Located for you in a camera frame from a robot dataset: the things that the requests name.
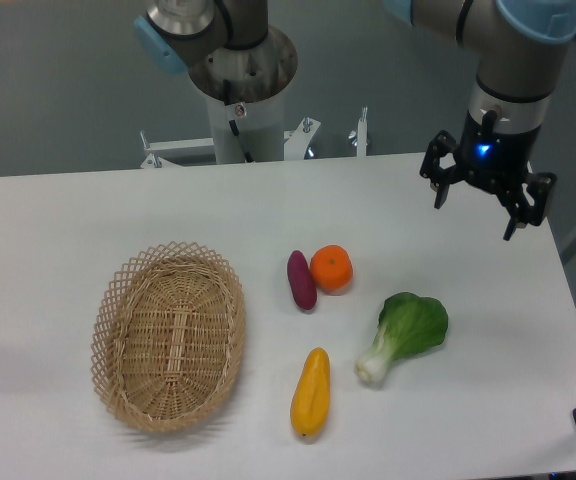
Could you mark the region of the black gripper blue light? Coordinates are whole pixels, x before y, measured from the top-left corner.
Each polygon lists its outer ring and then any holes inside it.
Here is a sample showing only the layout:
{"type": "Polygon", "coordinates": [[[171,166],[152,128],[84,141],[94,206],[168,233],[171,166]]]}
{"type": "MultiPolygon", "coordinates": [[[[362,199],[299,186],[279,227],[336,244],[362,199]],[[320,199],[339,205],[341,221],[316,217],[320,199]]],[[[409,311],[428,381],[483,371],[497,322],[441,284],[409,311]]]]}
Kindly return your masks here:
{"type": "Polygon", "coordinates": [[[509,241],[517,229],[540,226],[546,219],[557,176],[551,172],[527,171],[527,162],[539,128],[517,134],[487,132],[470,113],[457,144],[441,130],[429,142],[420,175],[435,192],[434,208],[447,200],[451,185],[462,180],[491,194],[509,192],[506,210],[509,221],[503,239],[509,241]],[[454,154],[455,163],[442,167],[441,160],[454,154]]]}

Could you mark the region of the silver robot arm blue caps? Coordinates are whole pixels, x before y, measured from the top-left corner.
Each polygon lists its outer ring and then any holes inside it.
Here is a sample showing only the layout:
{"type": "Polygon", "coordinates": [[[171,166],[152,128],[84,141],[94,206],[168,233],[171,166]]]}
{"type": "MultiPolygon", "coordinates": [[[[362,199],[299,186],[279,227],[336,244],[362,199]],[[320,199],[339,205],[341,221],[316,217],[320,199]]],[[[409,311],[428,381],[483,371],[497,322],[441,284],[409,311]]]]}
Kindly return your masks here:
{"type": "MultiPolygon", "coordinates": [[[[576,34],[576,1],[389,1],[386,10],[479,55],[459,138],[438,133],[420,173],[445,203],[458,182],[495,196],[505,236],[545,218],[556,184],[528,160],[576,34]]],[[[152,1],[134,23],[164,71],[187,73],[212,108],[220,163],[280,160],[283,118],[271,105],[292,82],[292,42],[268,21],[264,1],[152,1]]]]}

